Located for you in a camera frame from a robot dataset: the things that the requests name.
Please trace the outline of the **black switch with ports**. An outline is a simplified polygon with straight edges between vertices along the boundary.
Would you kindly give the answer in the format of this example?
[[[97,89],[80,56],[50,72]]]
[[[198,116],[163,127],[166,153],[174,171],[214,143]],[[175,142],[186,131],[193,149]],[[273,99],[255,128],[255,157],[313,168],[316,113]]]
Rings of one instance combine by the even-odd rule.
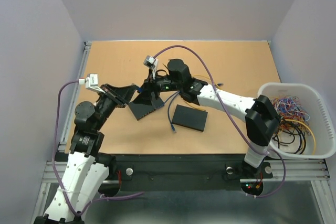
[[[128,104],[128,107],[137,121],[158,110],[153,108],[150,95],[147,94],[139,94],[132,102]]]

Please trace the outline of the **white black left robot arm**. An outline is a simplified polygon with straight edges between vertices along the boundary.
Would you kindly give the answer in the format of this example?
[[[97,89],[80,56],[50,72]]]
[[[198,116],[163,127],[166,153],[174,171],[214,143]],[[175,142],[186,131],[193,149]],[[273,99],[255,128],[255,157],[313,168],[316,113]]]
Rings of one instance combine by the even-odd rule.
[[[112,154],[99,151],[104,134],[101,128],[116,108],[126,107],[138,86],[87,86],[98,94],[95,103],[83,101],[75,108],[75,130],[63,176],[54,168],[59,186],[52,202],[35,223],[83,223],[84,215],[105,179],[117,172]]]

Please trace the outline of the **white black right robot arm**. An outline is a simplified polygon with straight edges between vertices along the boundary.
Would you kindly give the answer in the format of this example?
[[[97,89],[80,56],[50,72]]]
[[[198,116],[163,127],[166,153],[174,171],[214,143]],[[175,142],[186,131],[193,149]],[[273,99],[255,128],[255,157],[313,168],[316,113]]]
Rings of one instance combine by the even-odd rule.
[[[248,150],[241,170],[248,177],[260,172],[260,166],[268,155],[270,140],[281,121],[267,96],[243,97],[218,89],[214,84],[192,77],[189,67],[181,59],[170,60],[168,74],[164,76],[156,74],[158,60],[154,57],[147,56],[143,64],[149,68],[149,75],[141,93],[149,96],[150,104],[159,98],[160,93],[176,91],[188,103],[224,111],[230,120],[238,118],[244,122]]]

